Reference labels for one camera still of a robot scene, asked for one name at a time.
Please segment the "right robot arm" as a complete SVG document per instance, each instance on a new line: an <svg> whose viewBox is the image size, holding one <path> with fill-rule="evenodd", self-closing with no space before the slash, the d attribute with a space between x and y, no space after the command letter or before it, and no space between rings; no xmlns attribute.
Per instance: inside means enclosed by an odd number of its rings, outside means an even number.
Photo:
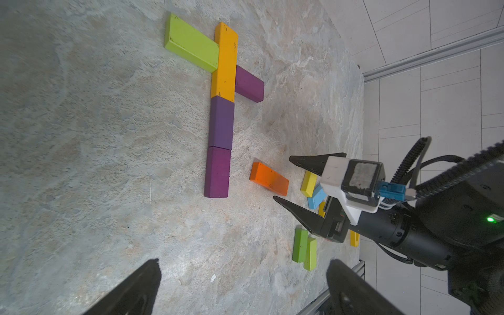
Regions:
<svg viewBox="0 0 504 315"><path fill-rule="evenodd" d="M354 231L397 261L447 272L449 294L472 314L502 314L503 143L466 159L441 156L452 167L418 183L430 142L419 139L390 181L378 161L344 153L291 156L320 176L325 215L281 197L276 202L313 235L340 243Z"/></svg>

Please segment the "amber yellow long block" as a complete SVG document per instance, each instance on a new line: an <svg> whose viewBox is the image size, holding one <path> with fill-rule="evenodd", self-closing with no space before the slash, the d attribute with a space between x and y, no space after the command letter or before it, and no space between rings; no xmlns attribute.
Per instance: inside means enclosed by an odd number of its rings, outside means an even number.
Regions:
<svg viewBox="0 0 504 315"><path fill-rule="evenodd" d="M235 101L238 40L238 34L224 22L220 22L215 28L219 57L217 70L211 77L211 97L219 96L230 102Z"/></svg>

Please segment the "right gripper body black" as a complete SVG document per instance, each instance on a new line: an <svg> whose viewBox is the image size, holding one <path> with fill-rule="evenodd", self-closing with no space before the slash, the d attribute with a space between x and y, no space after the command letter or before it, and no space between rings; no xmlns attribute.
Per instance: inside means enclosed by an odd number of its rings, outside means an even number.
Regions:
<svg viewBox="0 0 504 315"><path fill-rule="evenodd" d="M322 237L343 243L347 232L354 231L384 248L392 249L417 266L427 266L436 270L453 268L453 246L435 236L415 216L404 209L362 213L356 226L350 224L338 199L329 197L325 203L325 217Z"/></svg>

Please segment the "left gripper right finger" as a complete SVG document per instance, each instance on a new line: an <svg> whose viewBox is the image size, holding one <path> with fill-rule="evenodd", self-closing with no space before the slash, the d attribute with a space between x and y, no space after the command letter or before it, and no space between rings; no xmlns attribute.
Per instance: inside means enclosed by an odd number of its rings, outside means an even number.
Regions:
<svg viewBox="0 0 504 315"><path fill-rule="evenodd" d="M335 314L403 314L338 259L330 262L326 278L328 288L335 290Z"/></svg>

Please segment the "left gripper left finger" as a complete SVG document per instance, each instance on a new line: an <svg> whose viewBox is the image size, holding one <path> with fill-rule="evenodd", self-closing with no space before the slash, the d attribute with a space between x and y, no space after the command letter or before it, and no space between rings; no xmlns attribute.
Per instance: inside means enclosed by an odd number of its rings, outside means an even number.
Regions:
<svg viewBox="0 0 504 315"><path fill-rule="evenodd" d="M159 259L150 259L84 314L152 314L160 282Z"/></svg>

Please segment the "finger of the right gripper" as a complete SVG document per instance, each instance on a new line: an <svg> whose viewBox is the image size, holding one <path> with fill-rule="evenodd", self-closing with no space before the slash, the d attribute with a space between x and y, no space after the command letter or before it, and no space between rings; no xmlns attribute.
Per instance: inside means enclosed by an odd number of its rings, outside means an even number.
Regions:
<svg viewBox="0 0 504 315"><path fill-rule="evenodd" d="M279 196L274 196L273 199L288 210L311 234L322 236L324 218Z"/></svg>
<svg viewBox="0 0 504 315"><path fill-rule="evenodd" d="M317 176L322 176L328 158L331 156L343 158L346 157L346 153L340 152L317 156L290 156L289 161L306 171L309 171Z"/></svg>

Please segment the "purple block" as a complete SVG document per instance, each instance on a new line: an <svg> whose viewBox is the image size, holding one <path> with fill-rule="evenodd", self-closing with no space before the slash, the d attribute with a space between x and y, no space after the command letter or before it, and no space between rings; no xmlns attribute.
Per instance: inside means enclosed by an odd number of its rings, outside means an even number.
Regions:
<svg viewBox="0 0 504 315"><path fill-rule="evenodd" d="M225 148L209 147L204 196L207 198L227 198L230 182L231 151Z"/></svg>
<svg viewBox="0 0 504 315"><path fill-rule="evenodd" d="M236 67L235 92L256 103L264 100L265 82L240 66Z"/></svg>
<svg viewBox="0 0 504 315"><path fill-rule="evenodd" d="M220 96L211 98L209 147L232 149L234 103Z"/></svg>

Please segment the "orange block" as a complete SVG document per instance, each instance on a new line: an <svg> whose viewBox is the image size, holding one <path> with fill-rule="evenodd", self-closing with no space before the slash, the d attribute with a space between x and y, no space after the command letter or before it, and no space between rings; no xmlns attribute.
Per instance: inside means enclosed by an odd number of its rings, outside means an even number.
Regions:
<svg viewBox="0 0 504 315"><path fill-rule="evenodd" d="M249 180L280 196L287 196L290 182L261 162L254 162Z"/></svg>

